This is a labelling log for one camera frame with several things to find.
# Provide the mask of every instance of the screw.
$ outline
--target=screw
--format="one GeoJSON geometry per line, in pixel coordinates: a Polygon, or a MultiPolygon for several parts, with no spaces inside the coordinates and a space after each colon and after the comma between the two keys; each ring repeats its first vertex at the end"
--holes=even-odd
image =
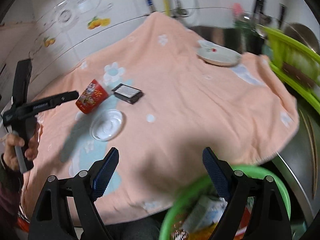
{"type": "Polygon", "coordinates": [[[267,181],[269,181],[269,182],[273,182],[273,177],[271,177],[271,176],[267,176],[266,179],[267,179],[267,181]]]}
{"type": "Polygon", "coordinates": [[[87,171],[80,171],[80,172],[79,172],[79,176],[80,176],[81,178],[87,176],[87,174],[88,174],[87,171]]]}
{"type": "Polygon", "coordinates": [[[51,176],[48,178],[48,181],[49,181],[49,182],[53,182],[55,179],[56,179],[56,177],[53,176],[53,175],[51,175],[51,176]]]}
{"type": "Polygon", "coordinates": [[[243,172],[240,171],[240,170],[236,170],[235,171],[235,175],[238,176],[238,177],[241,177],[243,175],[243,172]]]}

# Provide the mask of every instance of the orange fruit decal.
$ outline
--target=orange fruit decal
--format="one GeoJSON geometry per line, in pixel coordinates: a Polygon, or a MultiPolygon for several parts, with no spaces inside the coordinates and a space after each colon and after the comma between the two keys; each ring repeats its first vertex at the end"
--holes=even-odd
{"type": "Polygon", "coordinates": [[[45,37],[43,39],[43,43],[44,43],[44,46],[47,48],[49,47],[50,45],[54,44],[56,42],[56,39],[55,38],[51,38],[50,37],[45,37]]]}
{"type": "Polygon", "coordinates": [[[111,22],[110,18],[100,19],[98,17],[93,17],[90,22],[88,22],[87,28],[89,30],[93,30],[96,27],[99,26],[107,26],[111,22]]]}

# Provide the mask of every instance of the black knife handle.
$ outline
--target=black knife handle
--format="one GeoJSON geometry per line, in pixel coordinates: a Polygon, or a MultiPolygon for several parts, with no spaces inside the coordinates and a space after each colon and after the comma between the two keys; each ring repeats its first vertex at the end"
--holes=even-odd
{"type": "Polygon", "coordinates": [[[260,14],[264,14],[264,4],[266,0],[260,0],[260,14]]]}
{"type": "Polygon", "coordinates": [[[253,6],[253,13],[252,13],[252,22],[255,24],[256,23],[256,14],[257,14],[257,9],[259,7],[260,0],[255,0],[254,6],[253,6]]]}
{"type": "Polygon", "coordinates": [[[283,4],[280,4],[279,29],[281,29],[286,10],[287,7],[283,4]]]}
{"type": "Polygon", "coordinates": [[[28,149],[28,144],[30,139],[33,137],[35,133],[35,128],[37,124],[37,119],[33,117],[29,117],[25,120],[21,120],[19,122],[14,122],[12,127],[12,133],[18,135],[22,139],[24,139],[25,144],[23,147],[16,146],[16,155],[19,163],[20,172],[23,174],[27,171],[30,171],[33,168],[33,161],[28,161],[25,157],[25,152],[28,149]]]}

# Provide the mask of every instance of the red tin can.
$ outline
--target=red tin can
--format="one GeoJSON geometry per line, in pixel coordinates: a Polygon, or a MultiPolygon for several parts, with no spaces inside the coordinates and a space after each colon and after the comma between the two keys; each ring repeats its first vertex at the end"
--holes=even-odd
{"type": "Polygon", "coordinates": [[[83,113],[88,114],[109,96],[106,88],[94,79],[78,98],[76,105],[83,113]]]}

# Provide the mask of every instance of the person's hand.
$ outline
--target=person's hand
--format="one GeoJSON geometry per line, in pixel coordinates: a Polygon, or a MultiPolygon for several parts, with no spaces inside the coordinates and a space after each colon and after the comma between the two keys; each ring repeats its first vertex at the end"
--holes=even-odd
{"type": "MultiPolygon", "coordinates": [[[[40,125],[37,123],[35,134],[30,139],[28,144],[28,149],[25,152],[25,157],[28,161],[34,160],[38,155],[38,130],[40,125]]],[[[19,163],[16,156],[16,151],[14,149],[15,146],[24,146],[24,140],[17,135],[9,134],[5,140],[5,150],[3,155],[3,160],[5,164],[13,171],[19,170],[19,163]]]]}

